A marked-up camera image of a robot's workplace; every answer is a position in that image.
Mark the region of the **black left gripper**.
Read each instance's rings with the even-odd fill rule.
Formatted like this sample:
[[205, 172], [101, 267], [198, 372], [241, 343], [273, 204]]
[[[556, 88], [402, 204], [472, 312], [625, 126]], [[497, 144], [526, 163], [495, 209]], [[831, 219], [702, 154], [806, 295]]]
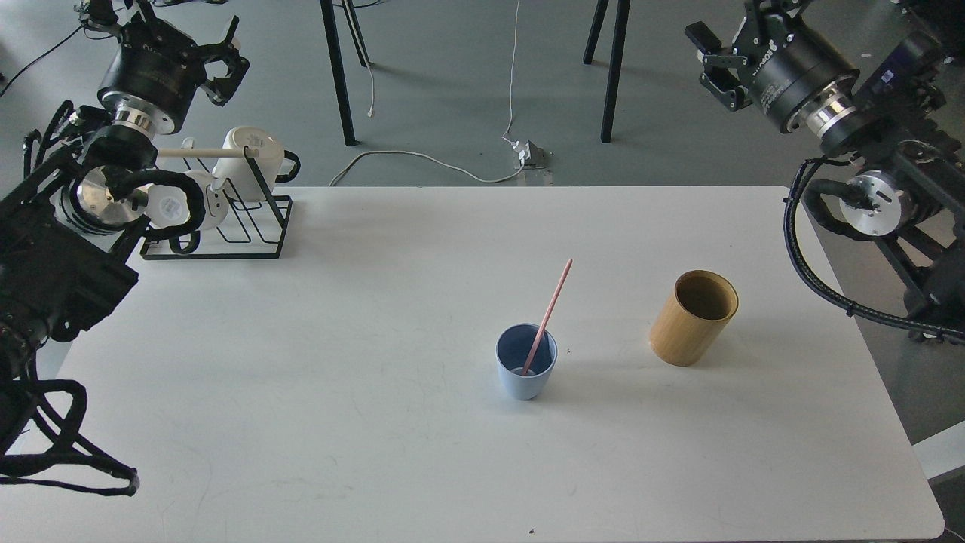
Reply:
[[[118, 52], [101, 79], [97, 99], [111, 112], [131, 108], [151, 118], [157, 134], [178, 133], [197, 93], [224, 106], [244, 81], [250, 62], [239, 52], [239, 17], [232, 17], [221, 41], [196, 44], [172, 35], [159, 41], [158, 18], [151, 1], [121, 1], [130, 20], [121, 24], [113, 1], [78, 1], [83, 30], [116, 38]], [[222, 76], [208, 78], [206, 66], [222, 64]]]

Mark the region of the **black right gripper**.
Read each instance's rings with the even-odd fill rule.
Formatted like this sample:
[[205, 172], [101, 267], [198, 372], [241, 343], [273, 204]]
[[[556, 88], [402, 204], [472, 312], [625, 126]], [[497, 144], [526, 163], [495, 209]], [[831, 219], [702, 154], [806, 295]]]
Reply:
[[702, 64], [700, 83], [728, 111], [758, 107], [780, 133], [829, 85], [850, 91], [858, 69], [800, 15], [748, 15], [728, 46], [703, 22], [685, 27]]

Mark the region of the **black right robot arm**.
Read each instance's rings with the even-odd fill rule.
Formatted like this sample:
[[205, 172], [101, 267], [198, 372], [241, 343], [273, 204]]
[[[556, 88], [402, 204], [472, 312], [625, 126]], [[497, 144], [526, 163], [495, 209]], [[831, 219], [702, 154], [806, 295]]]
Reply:
[[[934, 120], [943, 60], [926, 33], [905, 37], [858, 85], [858, 69], [807, 27], [792, 1], [748, 1], [734, 40], [702, 21], [685, 28], [700, 82], [730, 111], [754, 106], [781, 133], [805, 128], [821, 154], [794, 175], [783, 212], [792, 267], [848, 315], [917, 340], [963, 343], [962, 145]], [[904, 284], [903, 316], [835, 291], [803, 257], [800, 207], [826, 231], [875, 245]]]

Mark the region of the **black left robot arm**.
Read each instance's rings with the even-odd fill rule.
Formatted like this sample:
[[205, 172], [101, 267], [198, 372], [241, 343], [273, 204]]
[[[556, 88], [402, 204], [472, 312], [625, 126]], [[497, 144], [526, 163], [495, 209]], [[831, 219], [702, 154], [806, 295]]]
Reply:
[[43, 131], [27, 134], [22, 182], [2, 199], [2, 483], [131, 497], [135, 468], [81, 433], [87, 391], [42, 379], [37, 354], [68, 343], [109, 316], [138, 281], [127, 259], [140, 240], [200, 229], [204, 190], [156, 166], [158, 135], [178, 133], [198, 91], [224, 106], [249, 68], [234, 35], [198, 44], [127, 1], [82, 1], [82, 30], [110, 35], [117, 54], [97, 106], [63, 102]]

